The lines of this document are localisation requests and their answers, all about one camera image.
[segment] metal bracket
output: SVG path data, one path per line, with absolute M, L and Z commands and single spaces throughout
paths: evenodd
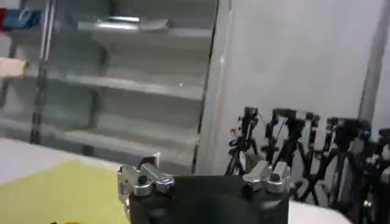
M 259 191 L 264 187 L 267 177 L 272 173 L 272 166 L 267 161 L 260 161 L 248 173 L 243 175 L 243 180 L 248 182 L 253 191 Z
M 156 185 L 156 190 L 165 194 L 175 184 L 175 179 L 149 163 L 142 164 L 141 173 L 150 178 Z
M 118 197 L 126 205 L 126 200 L 130 194 L 137 197 L 147 197 L 155 189 L 162 194 L 169 192 L 174 185 L 175 180 L 149 163 L 141 166 L 137 170 L 133 166 L 121 166 L 117 171 L 118 178 Z
M 285 162 L 279 162 L 273 173 L 268 176 L 266 189 L 268 192 L 281 194 L 291 187 L 291 171 Z

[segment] cable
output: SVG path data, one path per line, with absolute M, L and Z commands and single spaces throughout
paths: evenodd
M 263 123 L 263 125 L 264 125 L 264 128 L 266 128 L 267 127 L 267 123 L 264 120 L 264 116 L 260 112 L 257 112 L 257 114 L 259 115 L 261 123 Z
M 282 128 L 283 128 L 284 124 L 286 123 L 286 121 L 287 121 L 287 118 L 285 118 L 285 119 L 283 120 L 283 123 L 282 123 L 282 125 L 281 125 L 280 128 L 279 128 L 278 135 L 276 136 L 275 143 L 278 142 L 278 138 L 279 138 L 280 132 L 282 131 Z

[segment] blue object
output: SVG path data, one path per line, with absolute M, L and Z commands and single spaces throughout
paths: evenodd
M 39 26 L 40 20 L 41 12 L 38 10 L 8 9 L 2 21 L 2 26 L 10 30 L 32 29 Z

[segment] metal rod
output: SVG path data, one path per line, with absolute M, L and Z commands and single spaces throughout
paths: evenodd
M 372 122 L 375 112 L 380 76 L 383 66 L 383 57 L 388 40 L 390 23 L 390 0 L 383 0 L 383 9 L 378 23 L 377 31 L 371 46 L 366 79 L 359 109 L 359 118 Z
M 57 0 L 48 0 L 44 14 L 43 33 L 41 39 L 40 63 L 37 78 L 37 93 L 35 95 L 34 111 L 32 115 L 32 129 L 30 142 L 40 144 L 41 117 L 46 101 L 47 67 L 51 49 L 52 30 L 54 27 Z

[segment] tripod head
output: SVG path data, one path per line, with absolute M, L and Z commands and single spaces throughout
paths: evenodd
M 258 108 L 254 107 L 245 107 L 244 117 L 239 117 L 238 120 L 241 121 L 241 136 L 244 136 L 246 140 L 252 137 L 253 130 L 258 124 Z
M 348 151 L 351 142 L 356 138 L 367 141 L 371 137 L 371 125 L 368 121 L 354 118 L 328 118 L 324 146 L 325 152 L 328 152 L 330 149 L 333 134 L 335 134 L 334 143 L 337 147 L 342 151 Z
M 288 137 L 296 141 L 302 137 L 302 131 L 306 126 L 306 121 L 310 121 L 311 127 L 308 146 L 309 148 L 314 147 L 314 141 L 316 139 L 316 129 L 318 127 L 318 122 L 320 119 L 319 115 L 308 111 L 299 111 L 284 108 L 273 109 L 272 119 L 266 126 L 266 138 L 270 140 L 275 140 L 272 136 L 272 133 L 274 131 L 274 127 L 278 124 L 278 117 L 284 117 L 287 119 L 286 126 L 288 129 Z

